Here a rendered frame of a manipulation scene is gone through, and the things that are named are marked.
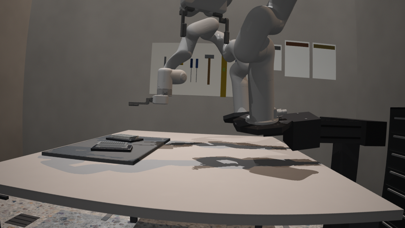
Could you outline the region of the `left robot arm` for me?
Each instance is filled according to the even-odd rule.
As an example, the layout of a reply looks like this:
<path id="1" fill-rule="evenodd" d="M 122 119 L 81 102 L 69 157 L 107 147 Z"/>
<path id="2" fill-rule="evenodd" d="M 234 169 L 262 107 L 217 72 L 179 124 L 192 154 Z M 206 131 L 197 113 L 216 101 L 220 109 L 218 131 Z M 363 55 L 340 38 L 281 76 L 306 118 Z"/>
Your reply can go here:
<path id="1" fill-rule="evenodd" d="M 274 107 L 275 47 L 268 35 L 279 34 L 297 0 L 269 0 L 256 6 L 245 18 L 234 43 L 235 57 L 248 66 L 249 116 L 246 122 L 269 125 L 287 110 Z"/>

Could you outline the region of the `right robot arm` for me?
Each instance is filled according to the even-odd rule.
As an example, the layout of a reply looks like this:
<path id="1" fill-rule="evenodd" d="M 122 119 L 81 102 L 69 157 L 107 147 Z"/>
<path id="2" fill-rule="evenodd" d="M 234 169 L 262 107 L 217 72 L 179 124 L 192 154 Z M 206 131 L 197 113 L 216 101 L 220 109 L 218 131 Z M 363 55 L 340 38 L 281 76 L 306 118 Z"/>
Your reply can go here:
<path id="1" fill-rule="evenodd" d="M 224 33 L 217 31 L 219 22 L 215 18 L 206 18 L 190 24 L 186 29 L 186 37 L 182 37 L 176 53 L 166 62 L 164 68 L 158 70 L 157 95 L 172 95 L 172 85 L 186 82 L 187 74 L 183 70 L 175 70 L 180 64 L 189 60 L 201 37 L 213 42 L 219 49 L 224 60 L 236 62 L 230 68 L 232 82 L 234 113 L 249 111 L 248 74 L 249 63 L 240 62 L 234 54 L 235 40 L 224 44 Z"/>

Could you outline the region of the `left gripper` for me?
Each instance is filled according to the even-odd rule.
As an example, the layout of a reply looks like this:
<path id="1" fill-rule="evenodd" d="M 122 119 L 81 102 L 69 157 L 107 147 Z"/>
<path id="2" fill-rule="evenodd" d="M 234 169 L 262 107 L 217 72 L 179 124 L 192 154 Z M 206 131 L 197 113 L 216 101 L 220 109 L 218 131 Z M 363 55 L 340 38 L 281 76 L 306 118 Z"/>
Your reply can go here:
<path id="1" fill-rule="evenodd" d="M 229 44 L 229 19 L 223 18 L 223 14 L 227 11 L 227 0 L 181 0 L 180 5 L 184 8 L 179 11 L 179 15 L 181 15 L 180 37 L 186 36 L 187 24 L 184 21 L 188 11 L 199 11 L 212 14 L 213 17 L 219 18 L 219 23 L 225 24 L 224 44 Z"/>

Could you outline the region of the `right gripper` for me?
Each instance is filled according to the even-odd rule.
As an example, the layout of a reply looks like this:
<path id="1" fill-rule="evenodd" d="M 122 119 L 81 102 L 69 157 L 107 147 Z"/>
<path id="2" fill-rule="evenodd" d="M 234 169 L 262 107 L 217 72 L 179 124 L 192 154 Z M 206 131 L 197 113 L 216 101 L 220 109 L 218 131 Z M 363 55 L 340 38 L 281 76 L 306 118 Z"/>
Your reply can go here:
<path id="1" fill-rule="evenodd" d="M 168 97 L 172 95 L 154 95 L 150 98 L 150 102 L 153 104 L 168 104 Z M 139 106 L 139 104 L 148 105 L 149 98 L 146 98 L 146 102 L 129 102 L 129 106 Z"/>

